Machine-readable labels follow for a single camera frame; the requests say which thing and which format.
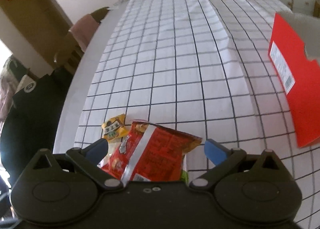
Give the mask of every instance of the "white label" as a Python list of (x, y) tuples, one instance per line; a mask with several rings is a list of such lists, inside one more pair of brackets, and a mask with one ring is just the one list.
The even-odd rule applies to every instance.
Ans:
[(146, 182), (149, 182), (151, 181), (150, 179), (147, 179), (146, 177), (144, 176), (141, 176), (140, 174), (136, 173), (134, 176), (133, 176), (133, 180), (132, 181), (146, 181)]
[(272, 43), (270, 57), (278, 71), (285, 93), (288, 94), (292, 89), (293, 85), (296, 83), (296, 81), (291, 73), (291, 70), (287, 62), (285, 61), (282, 53), (278, 49), (275, 42)]

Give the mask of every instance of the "red snack package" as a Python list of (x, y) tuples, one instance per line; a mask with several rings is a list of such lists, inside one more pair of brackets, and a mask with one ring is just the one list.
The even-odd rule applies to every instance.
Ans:
[(160, 125), (133, 122), (129, 135), (102, 169), (126, 184), (180, 179), (183, 155), (201, 138)]

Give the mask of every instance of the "yellow snack packet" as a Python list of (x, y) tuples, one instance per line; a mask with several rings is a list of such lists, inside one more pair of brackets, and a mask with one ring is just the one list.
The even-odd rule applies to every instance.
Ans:
[(127, 136), (129, 131), (124, 126), (125, 114), (118, 115), (104, 122), (101, 127), (103, 130), (102, 138), (110, 142), (113, 139)]

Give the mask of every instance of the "small yellow package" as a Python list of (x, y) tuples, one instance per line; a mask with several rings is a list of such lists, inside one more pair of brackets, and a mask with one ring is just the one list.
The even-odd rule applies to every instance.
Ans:
[(104, 122), (101, 127), (103, 130), (102, 138), (108, 142), (115, 138), (127, 136), (129, 131), (124, 126), (125, 114), (118, 115)]

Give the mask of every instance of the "red box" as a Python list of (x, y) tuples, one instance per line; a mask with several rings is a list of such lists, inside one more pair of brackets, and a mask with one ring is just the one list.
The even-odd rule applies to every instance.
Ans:
[(268, 55), (286, 93), (298, 147), (320, 142), (320, 19), (276, 13)]

